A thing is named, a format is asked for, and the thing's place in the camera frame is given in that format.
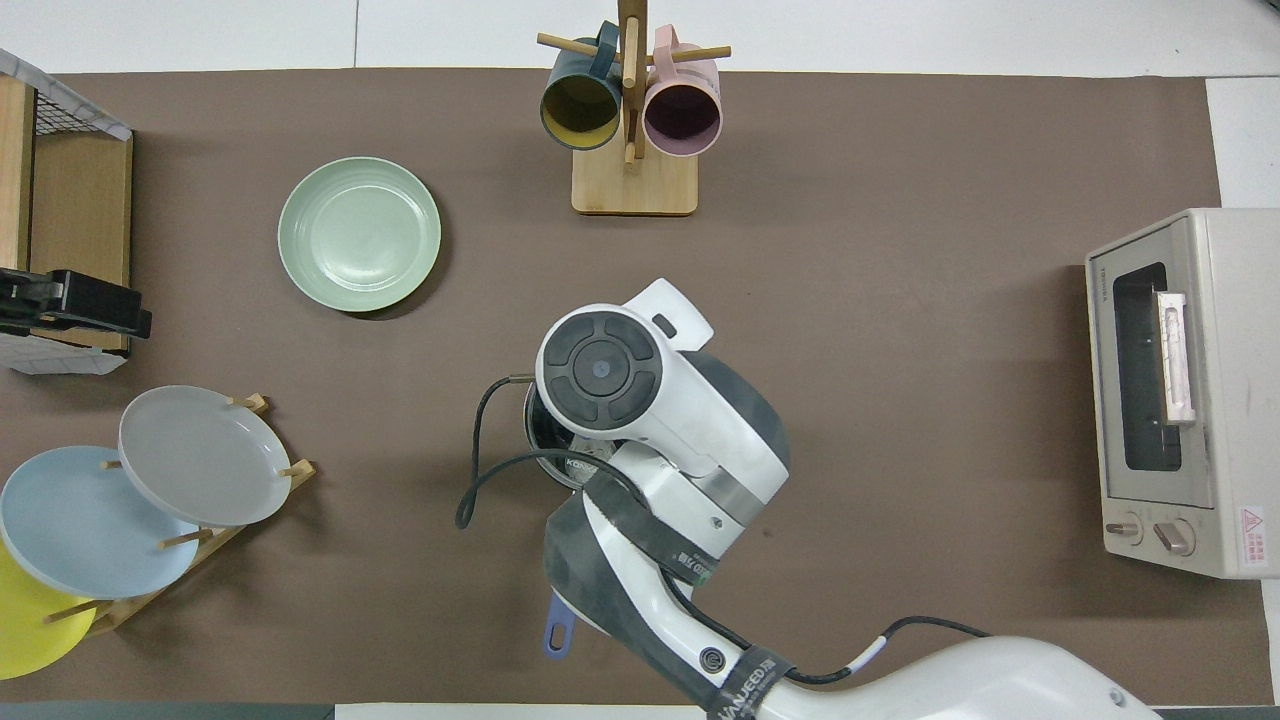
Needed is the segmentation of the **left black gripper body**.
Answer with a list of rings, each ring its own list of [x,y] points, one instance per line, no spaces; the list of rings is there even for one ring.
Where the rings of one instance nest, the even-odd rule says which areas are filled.
[[[50,272],[49,277],[59,292],[44,313],[51,318],[46,329],[83,328],[150,338],[152,313],[143,309],[141,292],[67,269]]]

